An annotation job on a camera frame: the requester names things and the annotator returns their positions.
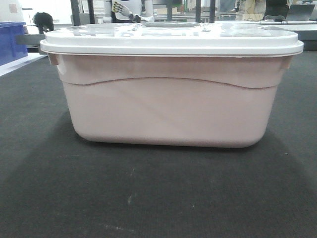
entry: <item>white plastic box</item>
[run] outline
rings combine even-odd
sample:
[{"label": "white plastic box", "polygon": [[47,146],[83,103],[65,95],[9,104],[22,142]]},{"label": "white plastic box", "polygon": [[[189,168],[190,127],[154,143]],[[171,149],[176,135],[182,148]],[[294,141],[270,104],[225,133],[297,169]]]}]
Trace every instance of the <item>white plastic box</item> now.
[{"label": "white plastic box", "polygon": [[62,29],[41,48],[87,140],[246,147],[303,43],[260,25],[160,22]]}]

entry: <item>metal pole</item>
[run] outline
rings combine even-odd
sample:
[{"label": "metal pole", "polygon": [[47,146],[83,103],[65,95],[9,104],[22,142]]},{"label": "metal pole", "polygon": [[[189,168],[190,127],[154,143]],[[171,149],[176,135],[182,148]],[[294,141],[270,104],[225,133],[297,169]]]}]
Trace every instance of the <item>metal pole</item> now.
[{"label": "metal pole", "polygon": [[196,22],[202,22],[202,0],[196,0]]},{"label": "metal pole", "polygon": [[80,26],[78,0],[70,0],[74,26]]},{"label": "metal pole", "polygon": [[89,11],[89,21],[90,24],[95,24],[95,13],[94,13],[94,5],[93,0],[88,0],[88,11]]},{"label": "metal pole", "polygon": [[216,1],[210,0],[209,22],[214,23],[214,13],[216,11]]},{"label": "metal pole", "polygon": [[172,21],[172,8],[173,8],[173,2],[172,0],[167,0],[166,3],[166,7],[167,7],[167,21]]}]

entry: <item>white plastic lid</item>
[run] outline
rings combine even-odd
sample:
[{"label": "white plastic lid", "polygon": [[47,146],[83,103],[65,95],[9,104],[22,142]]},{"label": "white plastic lid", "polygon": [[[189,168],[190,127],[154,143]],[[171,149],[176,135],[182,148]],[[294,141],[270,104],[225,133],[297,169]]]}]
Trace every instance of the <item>white plastic lid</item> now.
[{"label": "white plastic lid", "polygon": [[284,56],[303,51],[298,35],[243,23],[94,24],[48,32],[48,53],[143,56]]}]

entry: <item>blue bin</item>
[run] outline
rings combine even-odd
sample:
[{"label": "blue bin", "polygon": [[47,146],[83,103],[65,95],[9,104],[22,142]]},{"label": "blue bin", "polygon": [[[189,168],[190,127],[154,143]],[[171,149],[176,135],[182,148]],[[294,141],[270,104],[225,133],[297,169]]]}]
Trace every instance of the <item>blue bin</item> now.
[{"label": "blue bin", "polygon": [[25,22],[0,22],[0,65],[28,55],[26,45],[15,42],[16,35],[24,35]]}]

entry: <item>floor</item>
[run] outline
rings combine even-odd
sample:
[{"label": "floor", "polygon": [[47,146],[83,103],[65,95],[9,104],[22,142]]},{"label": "floor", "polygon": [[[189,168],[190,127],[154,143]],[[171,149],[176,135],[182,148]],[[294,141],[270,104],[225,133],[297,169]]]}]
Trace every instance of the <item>floor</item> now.
[{"label": "floor", "polygon": [[317,237],[317,52],[244,149],[94,143],[47,57],[0,77],[1,238]]},{"label": "floor", "polygon": [[43,57],[47,57],[47,55],[40,55],[39,53],[28,53],[27,57],[17,59],[4,65],[0,65],[0,76],[15,71],[16,69],[21,68]]}]

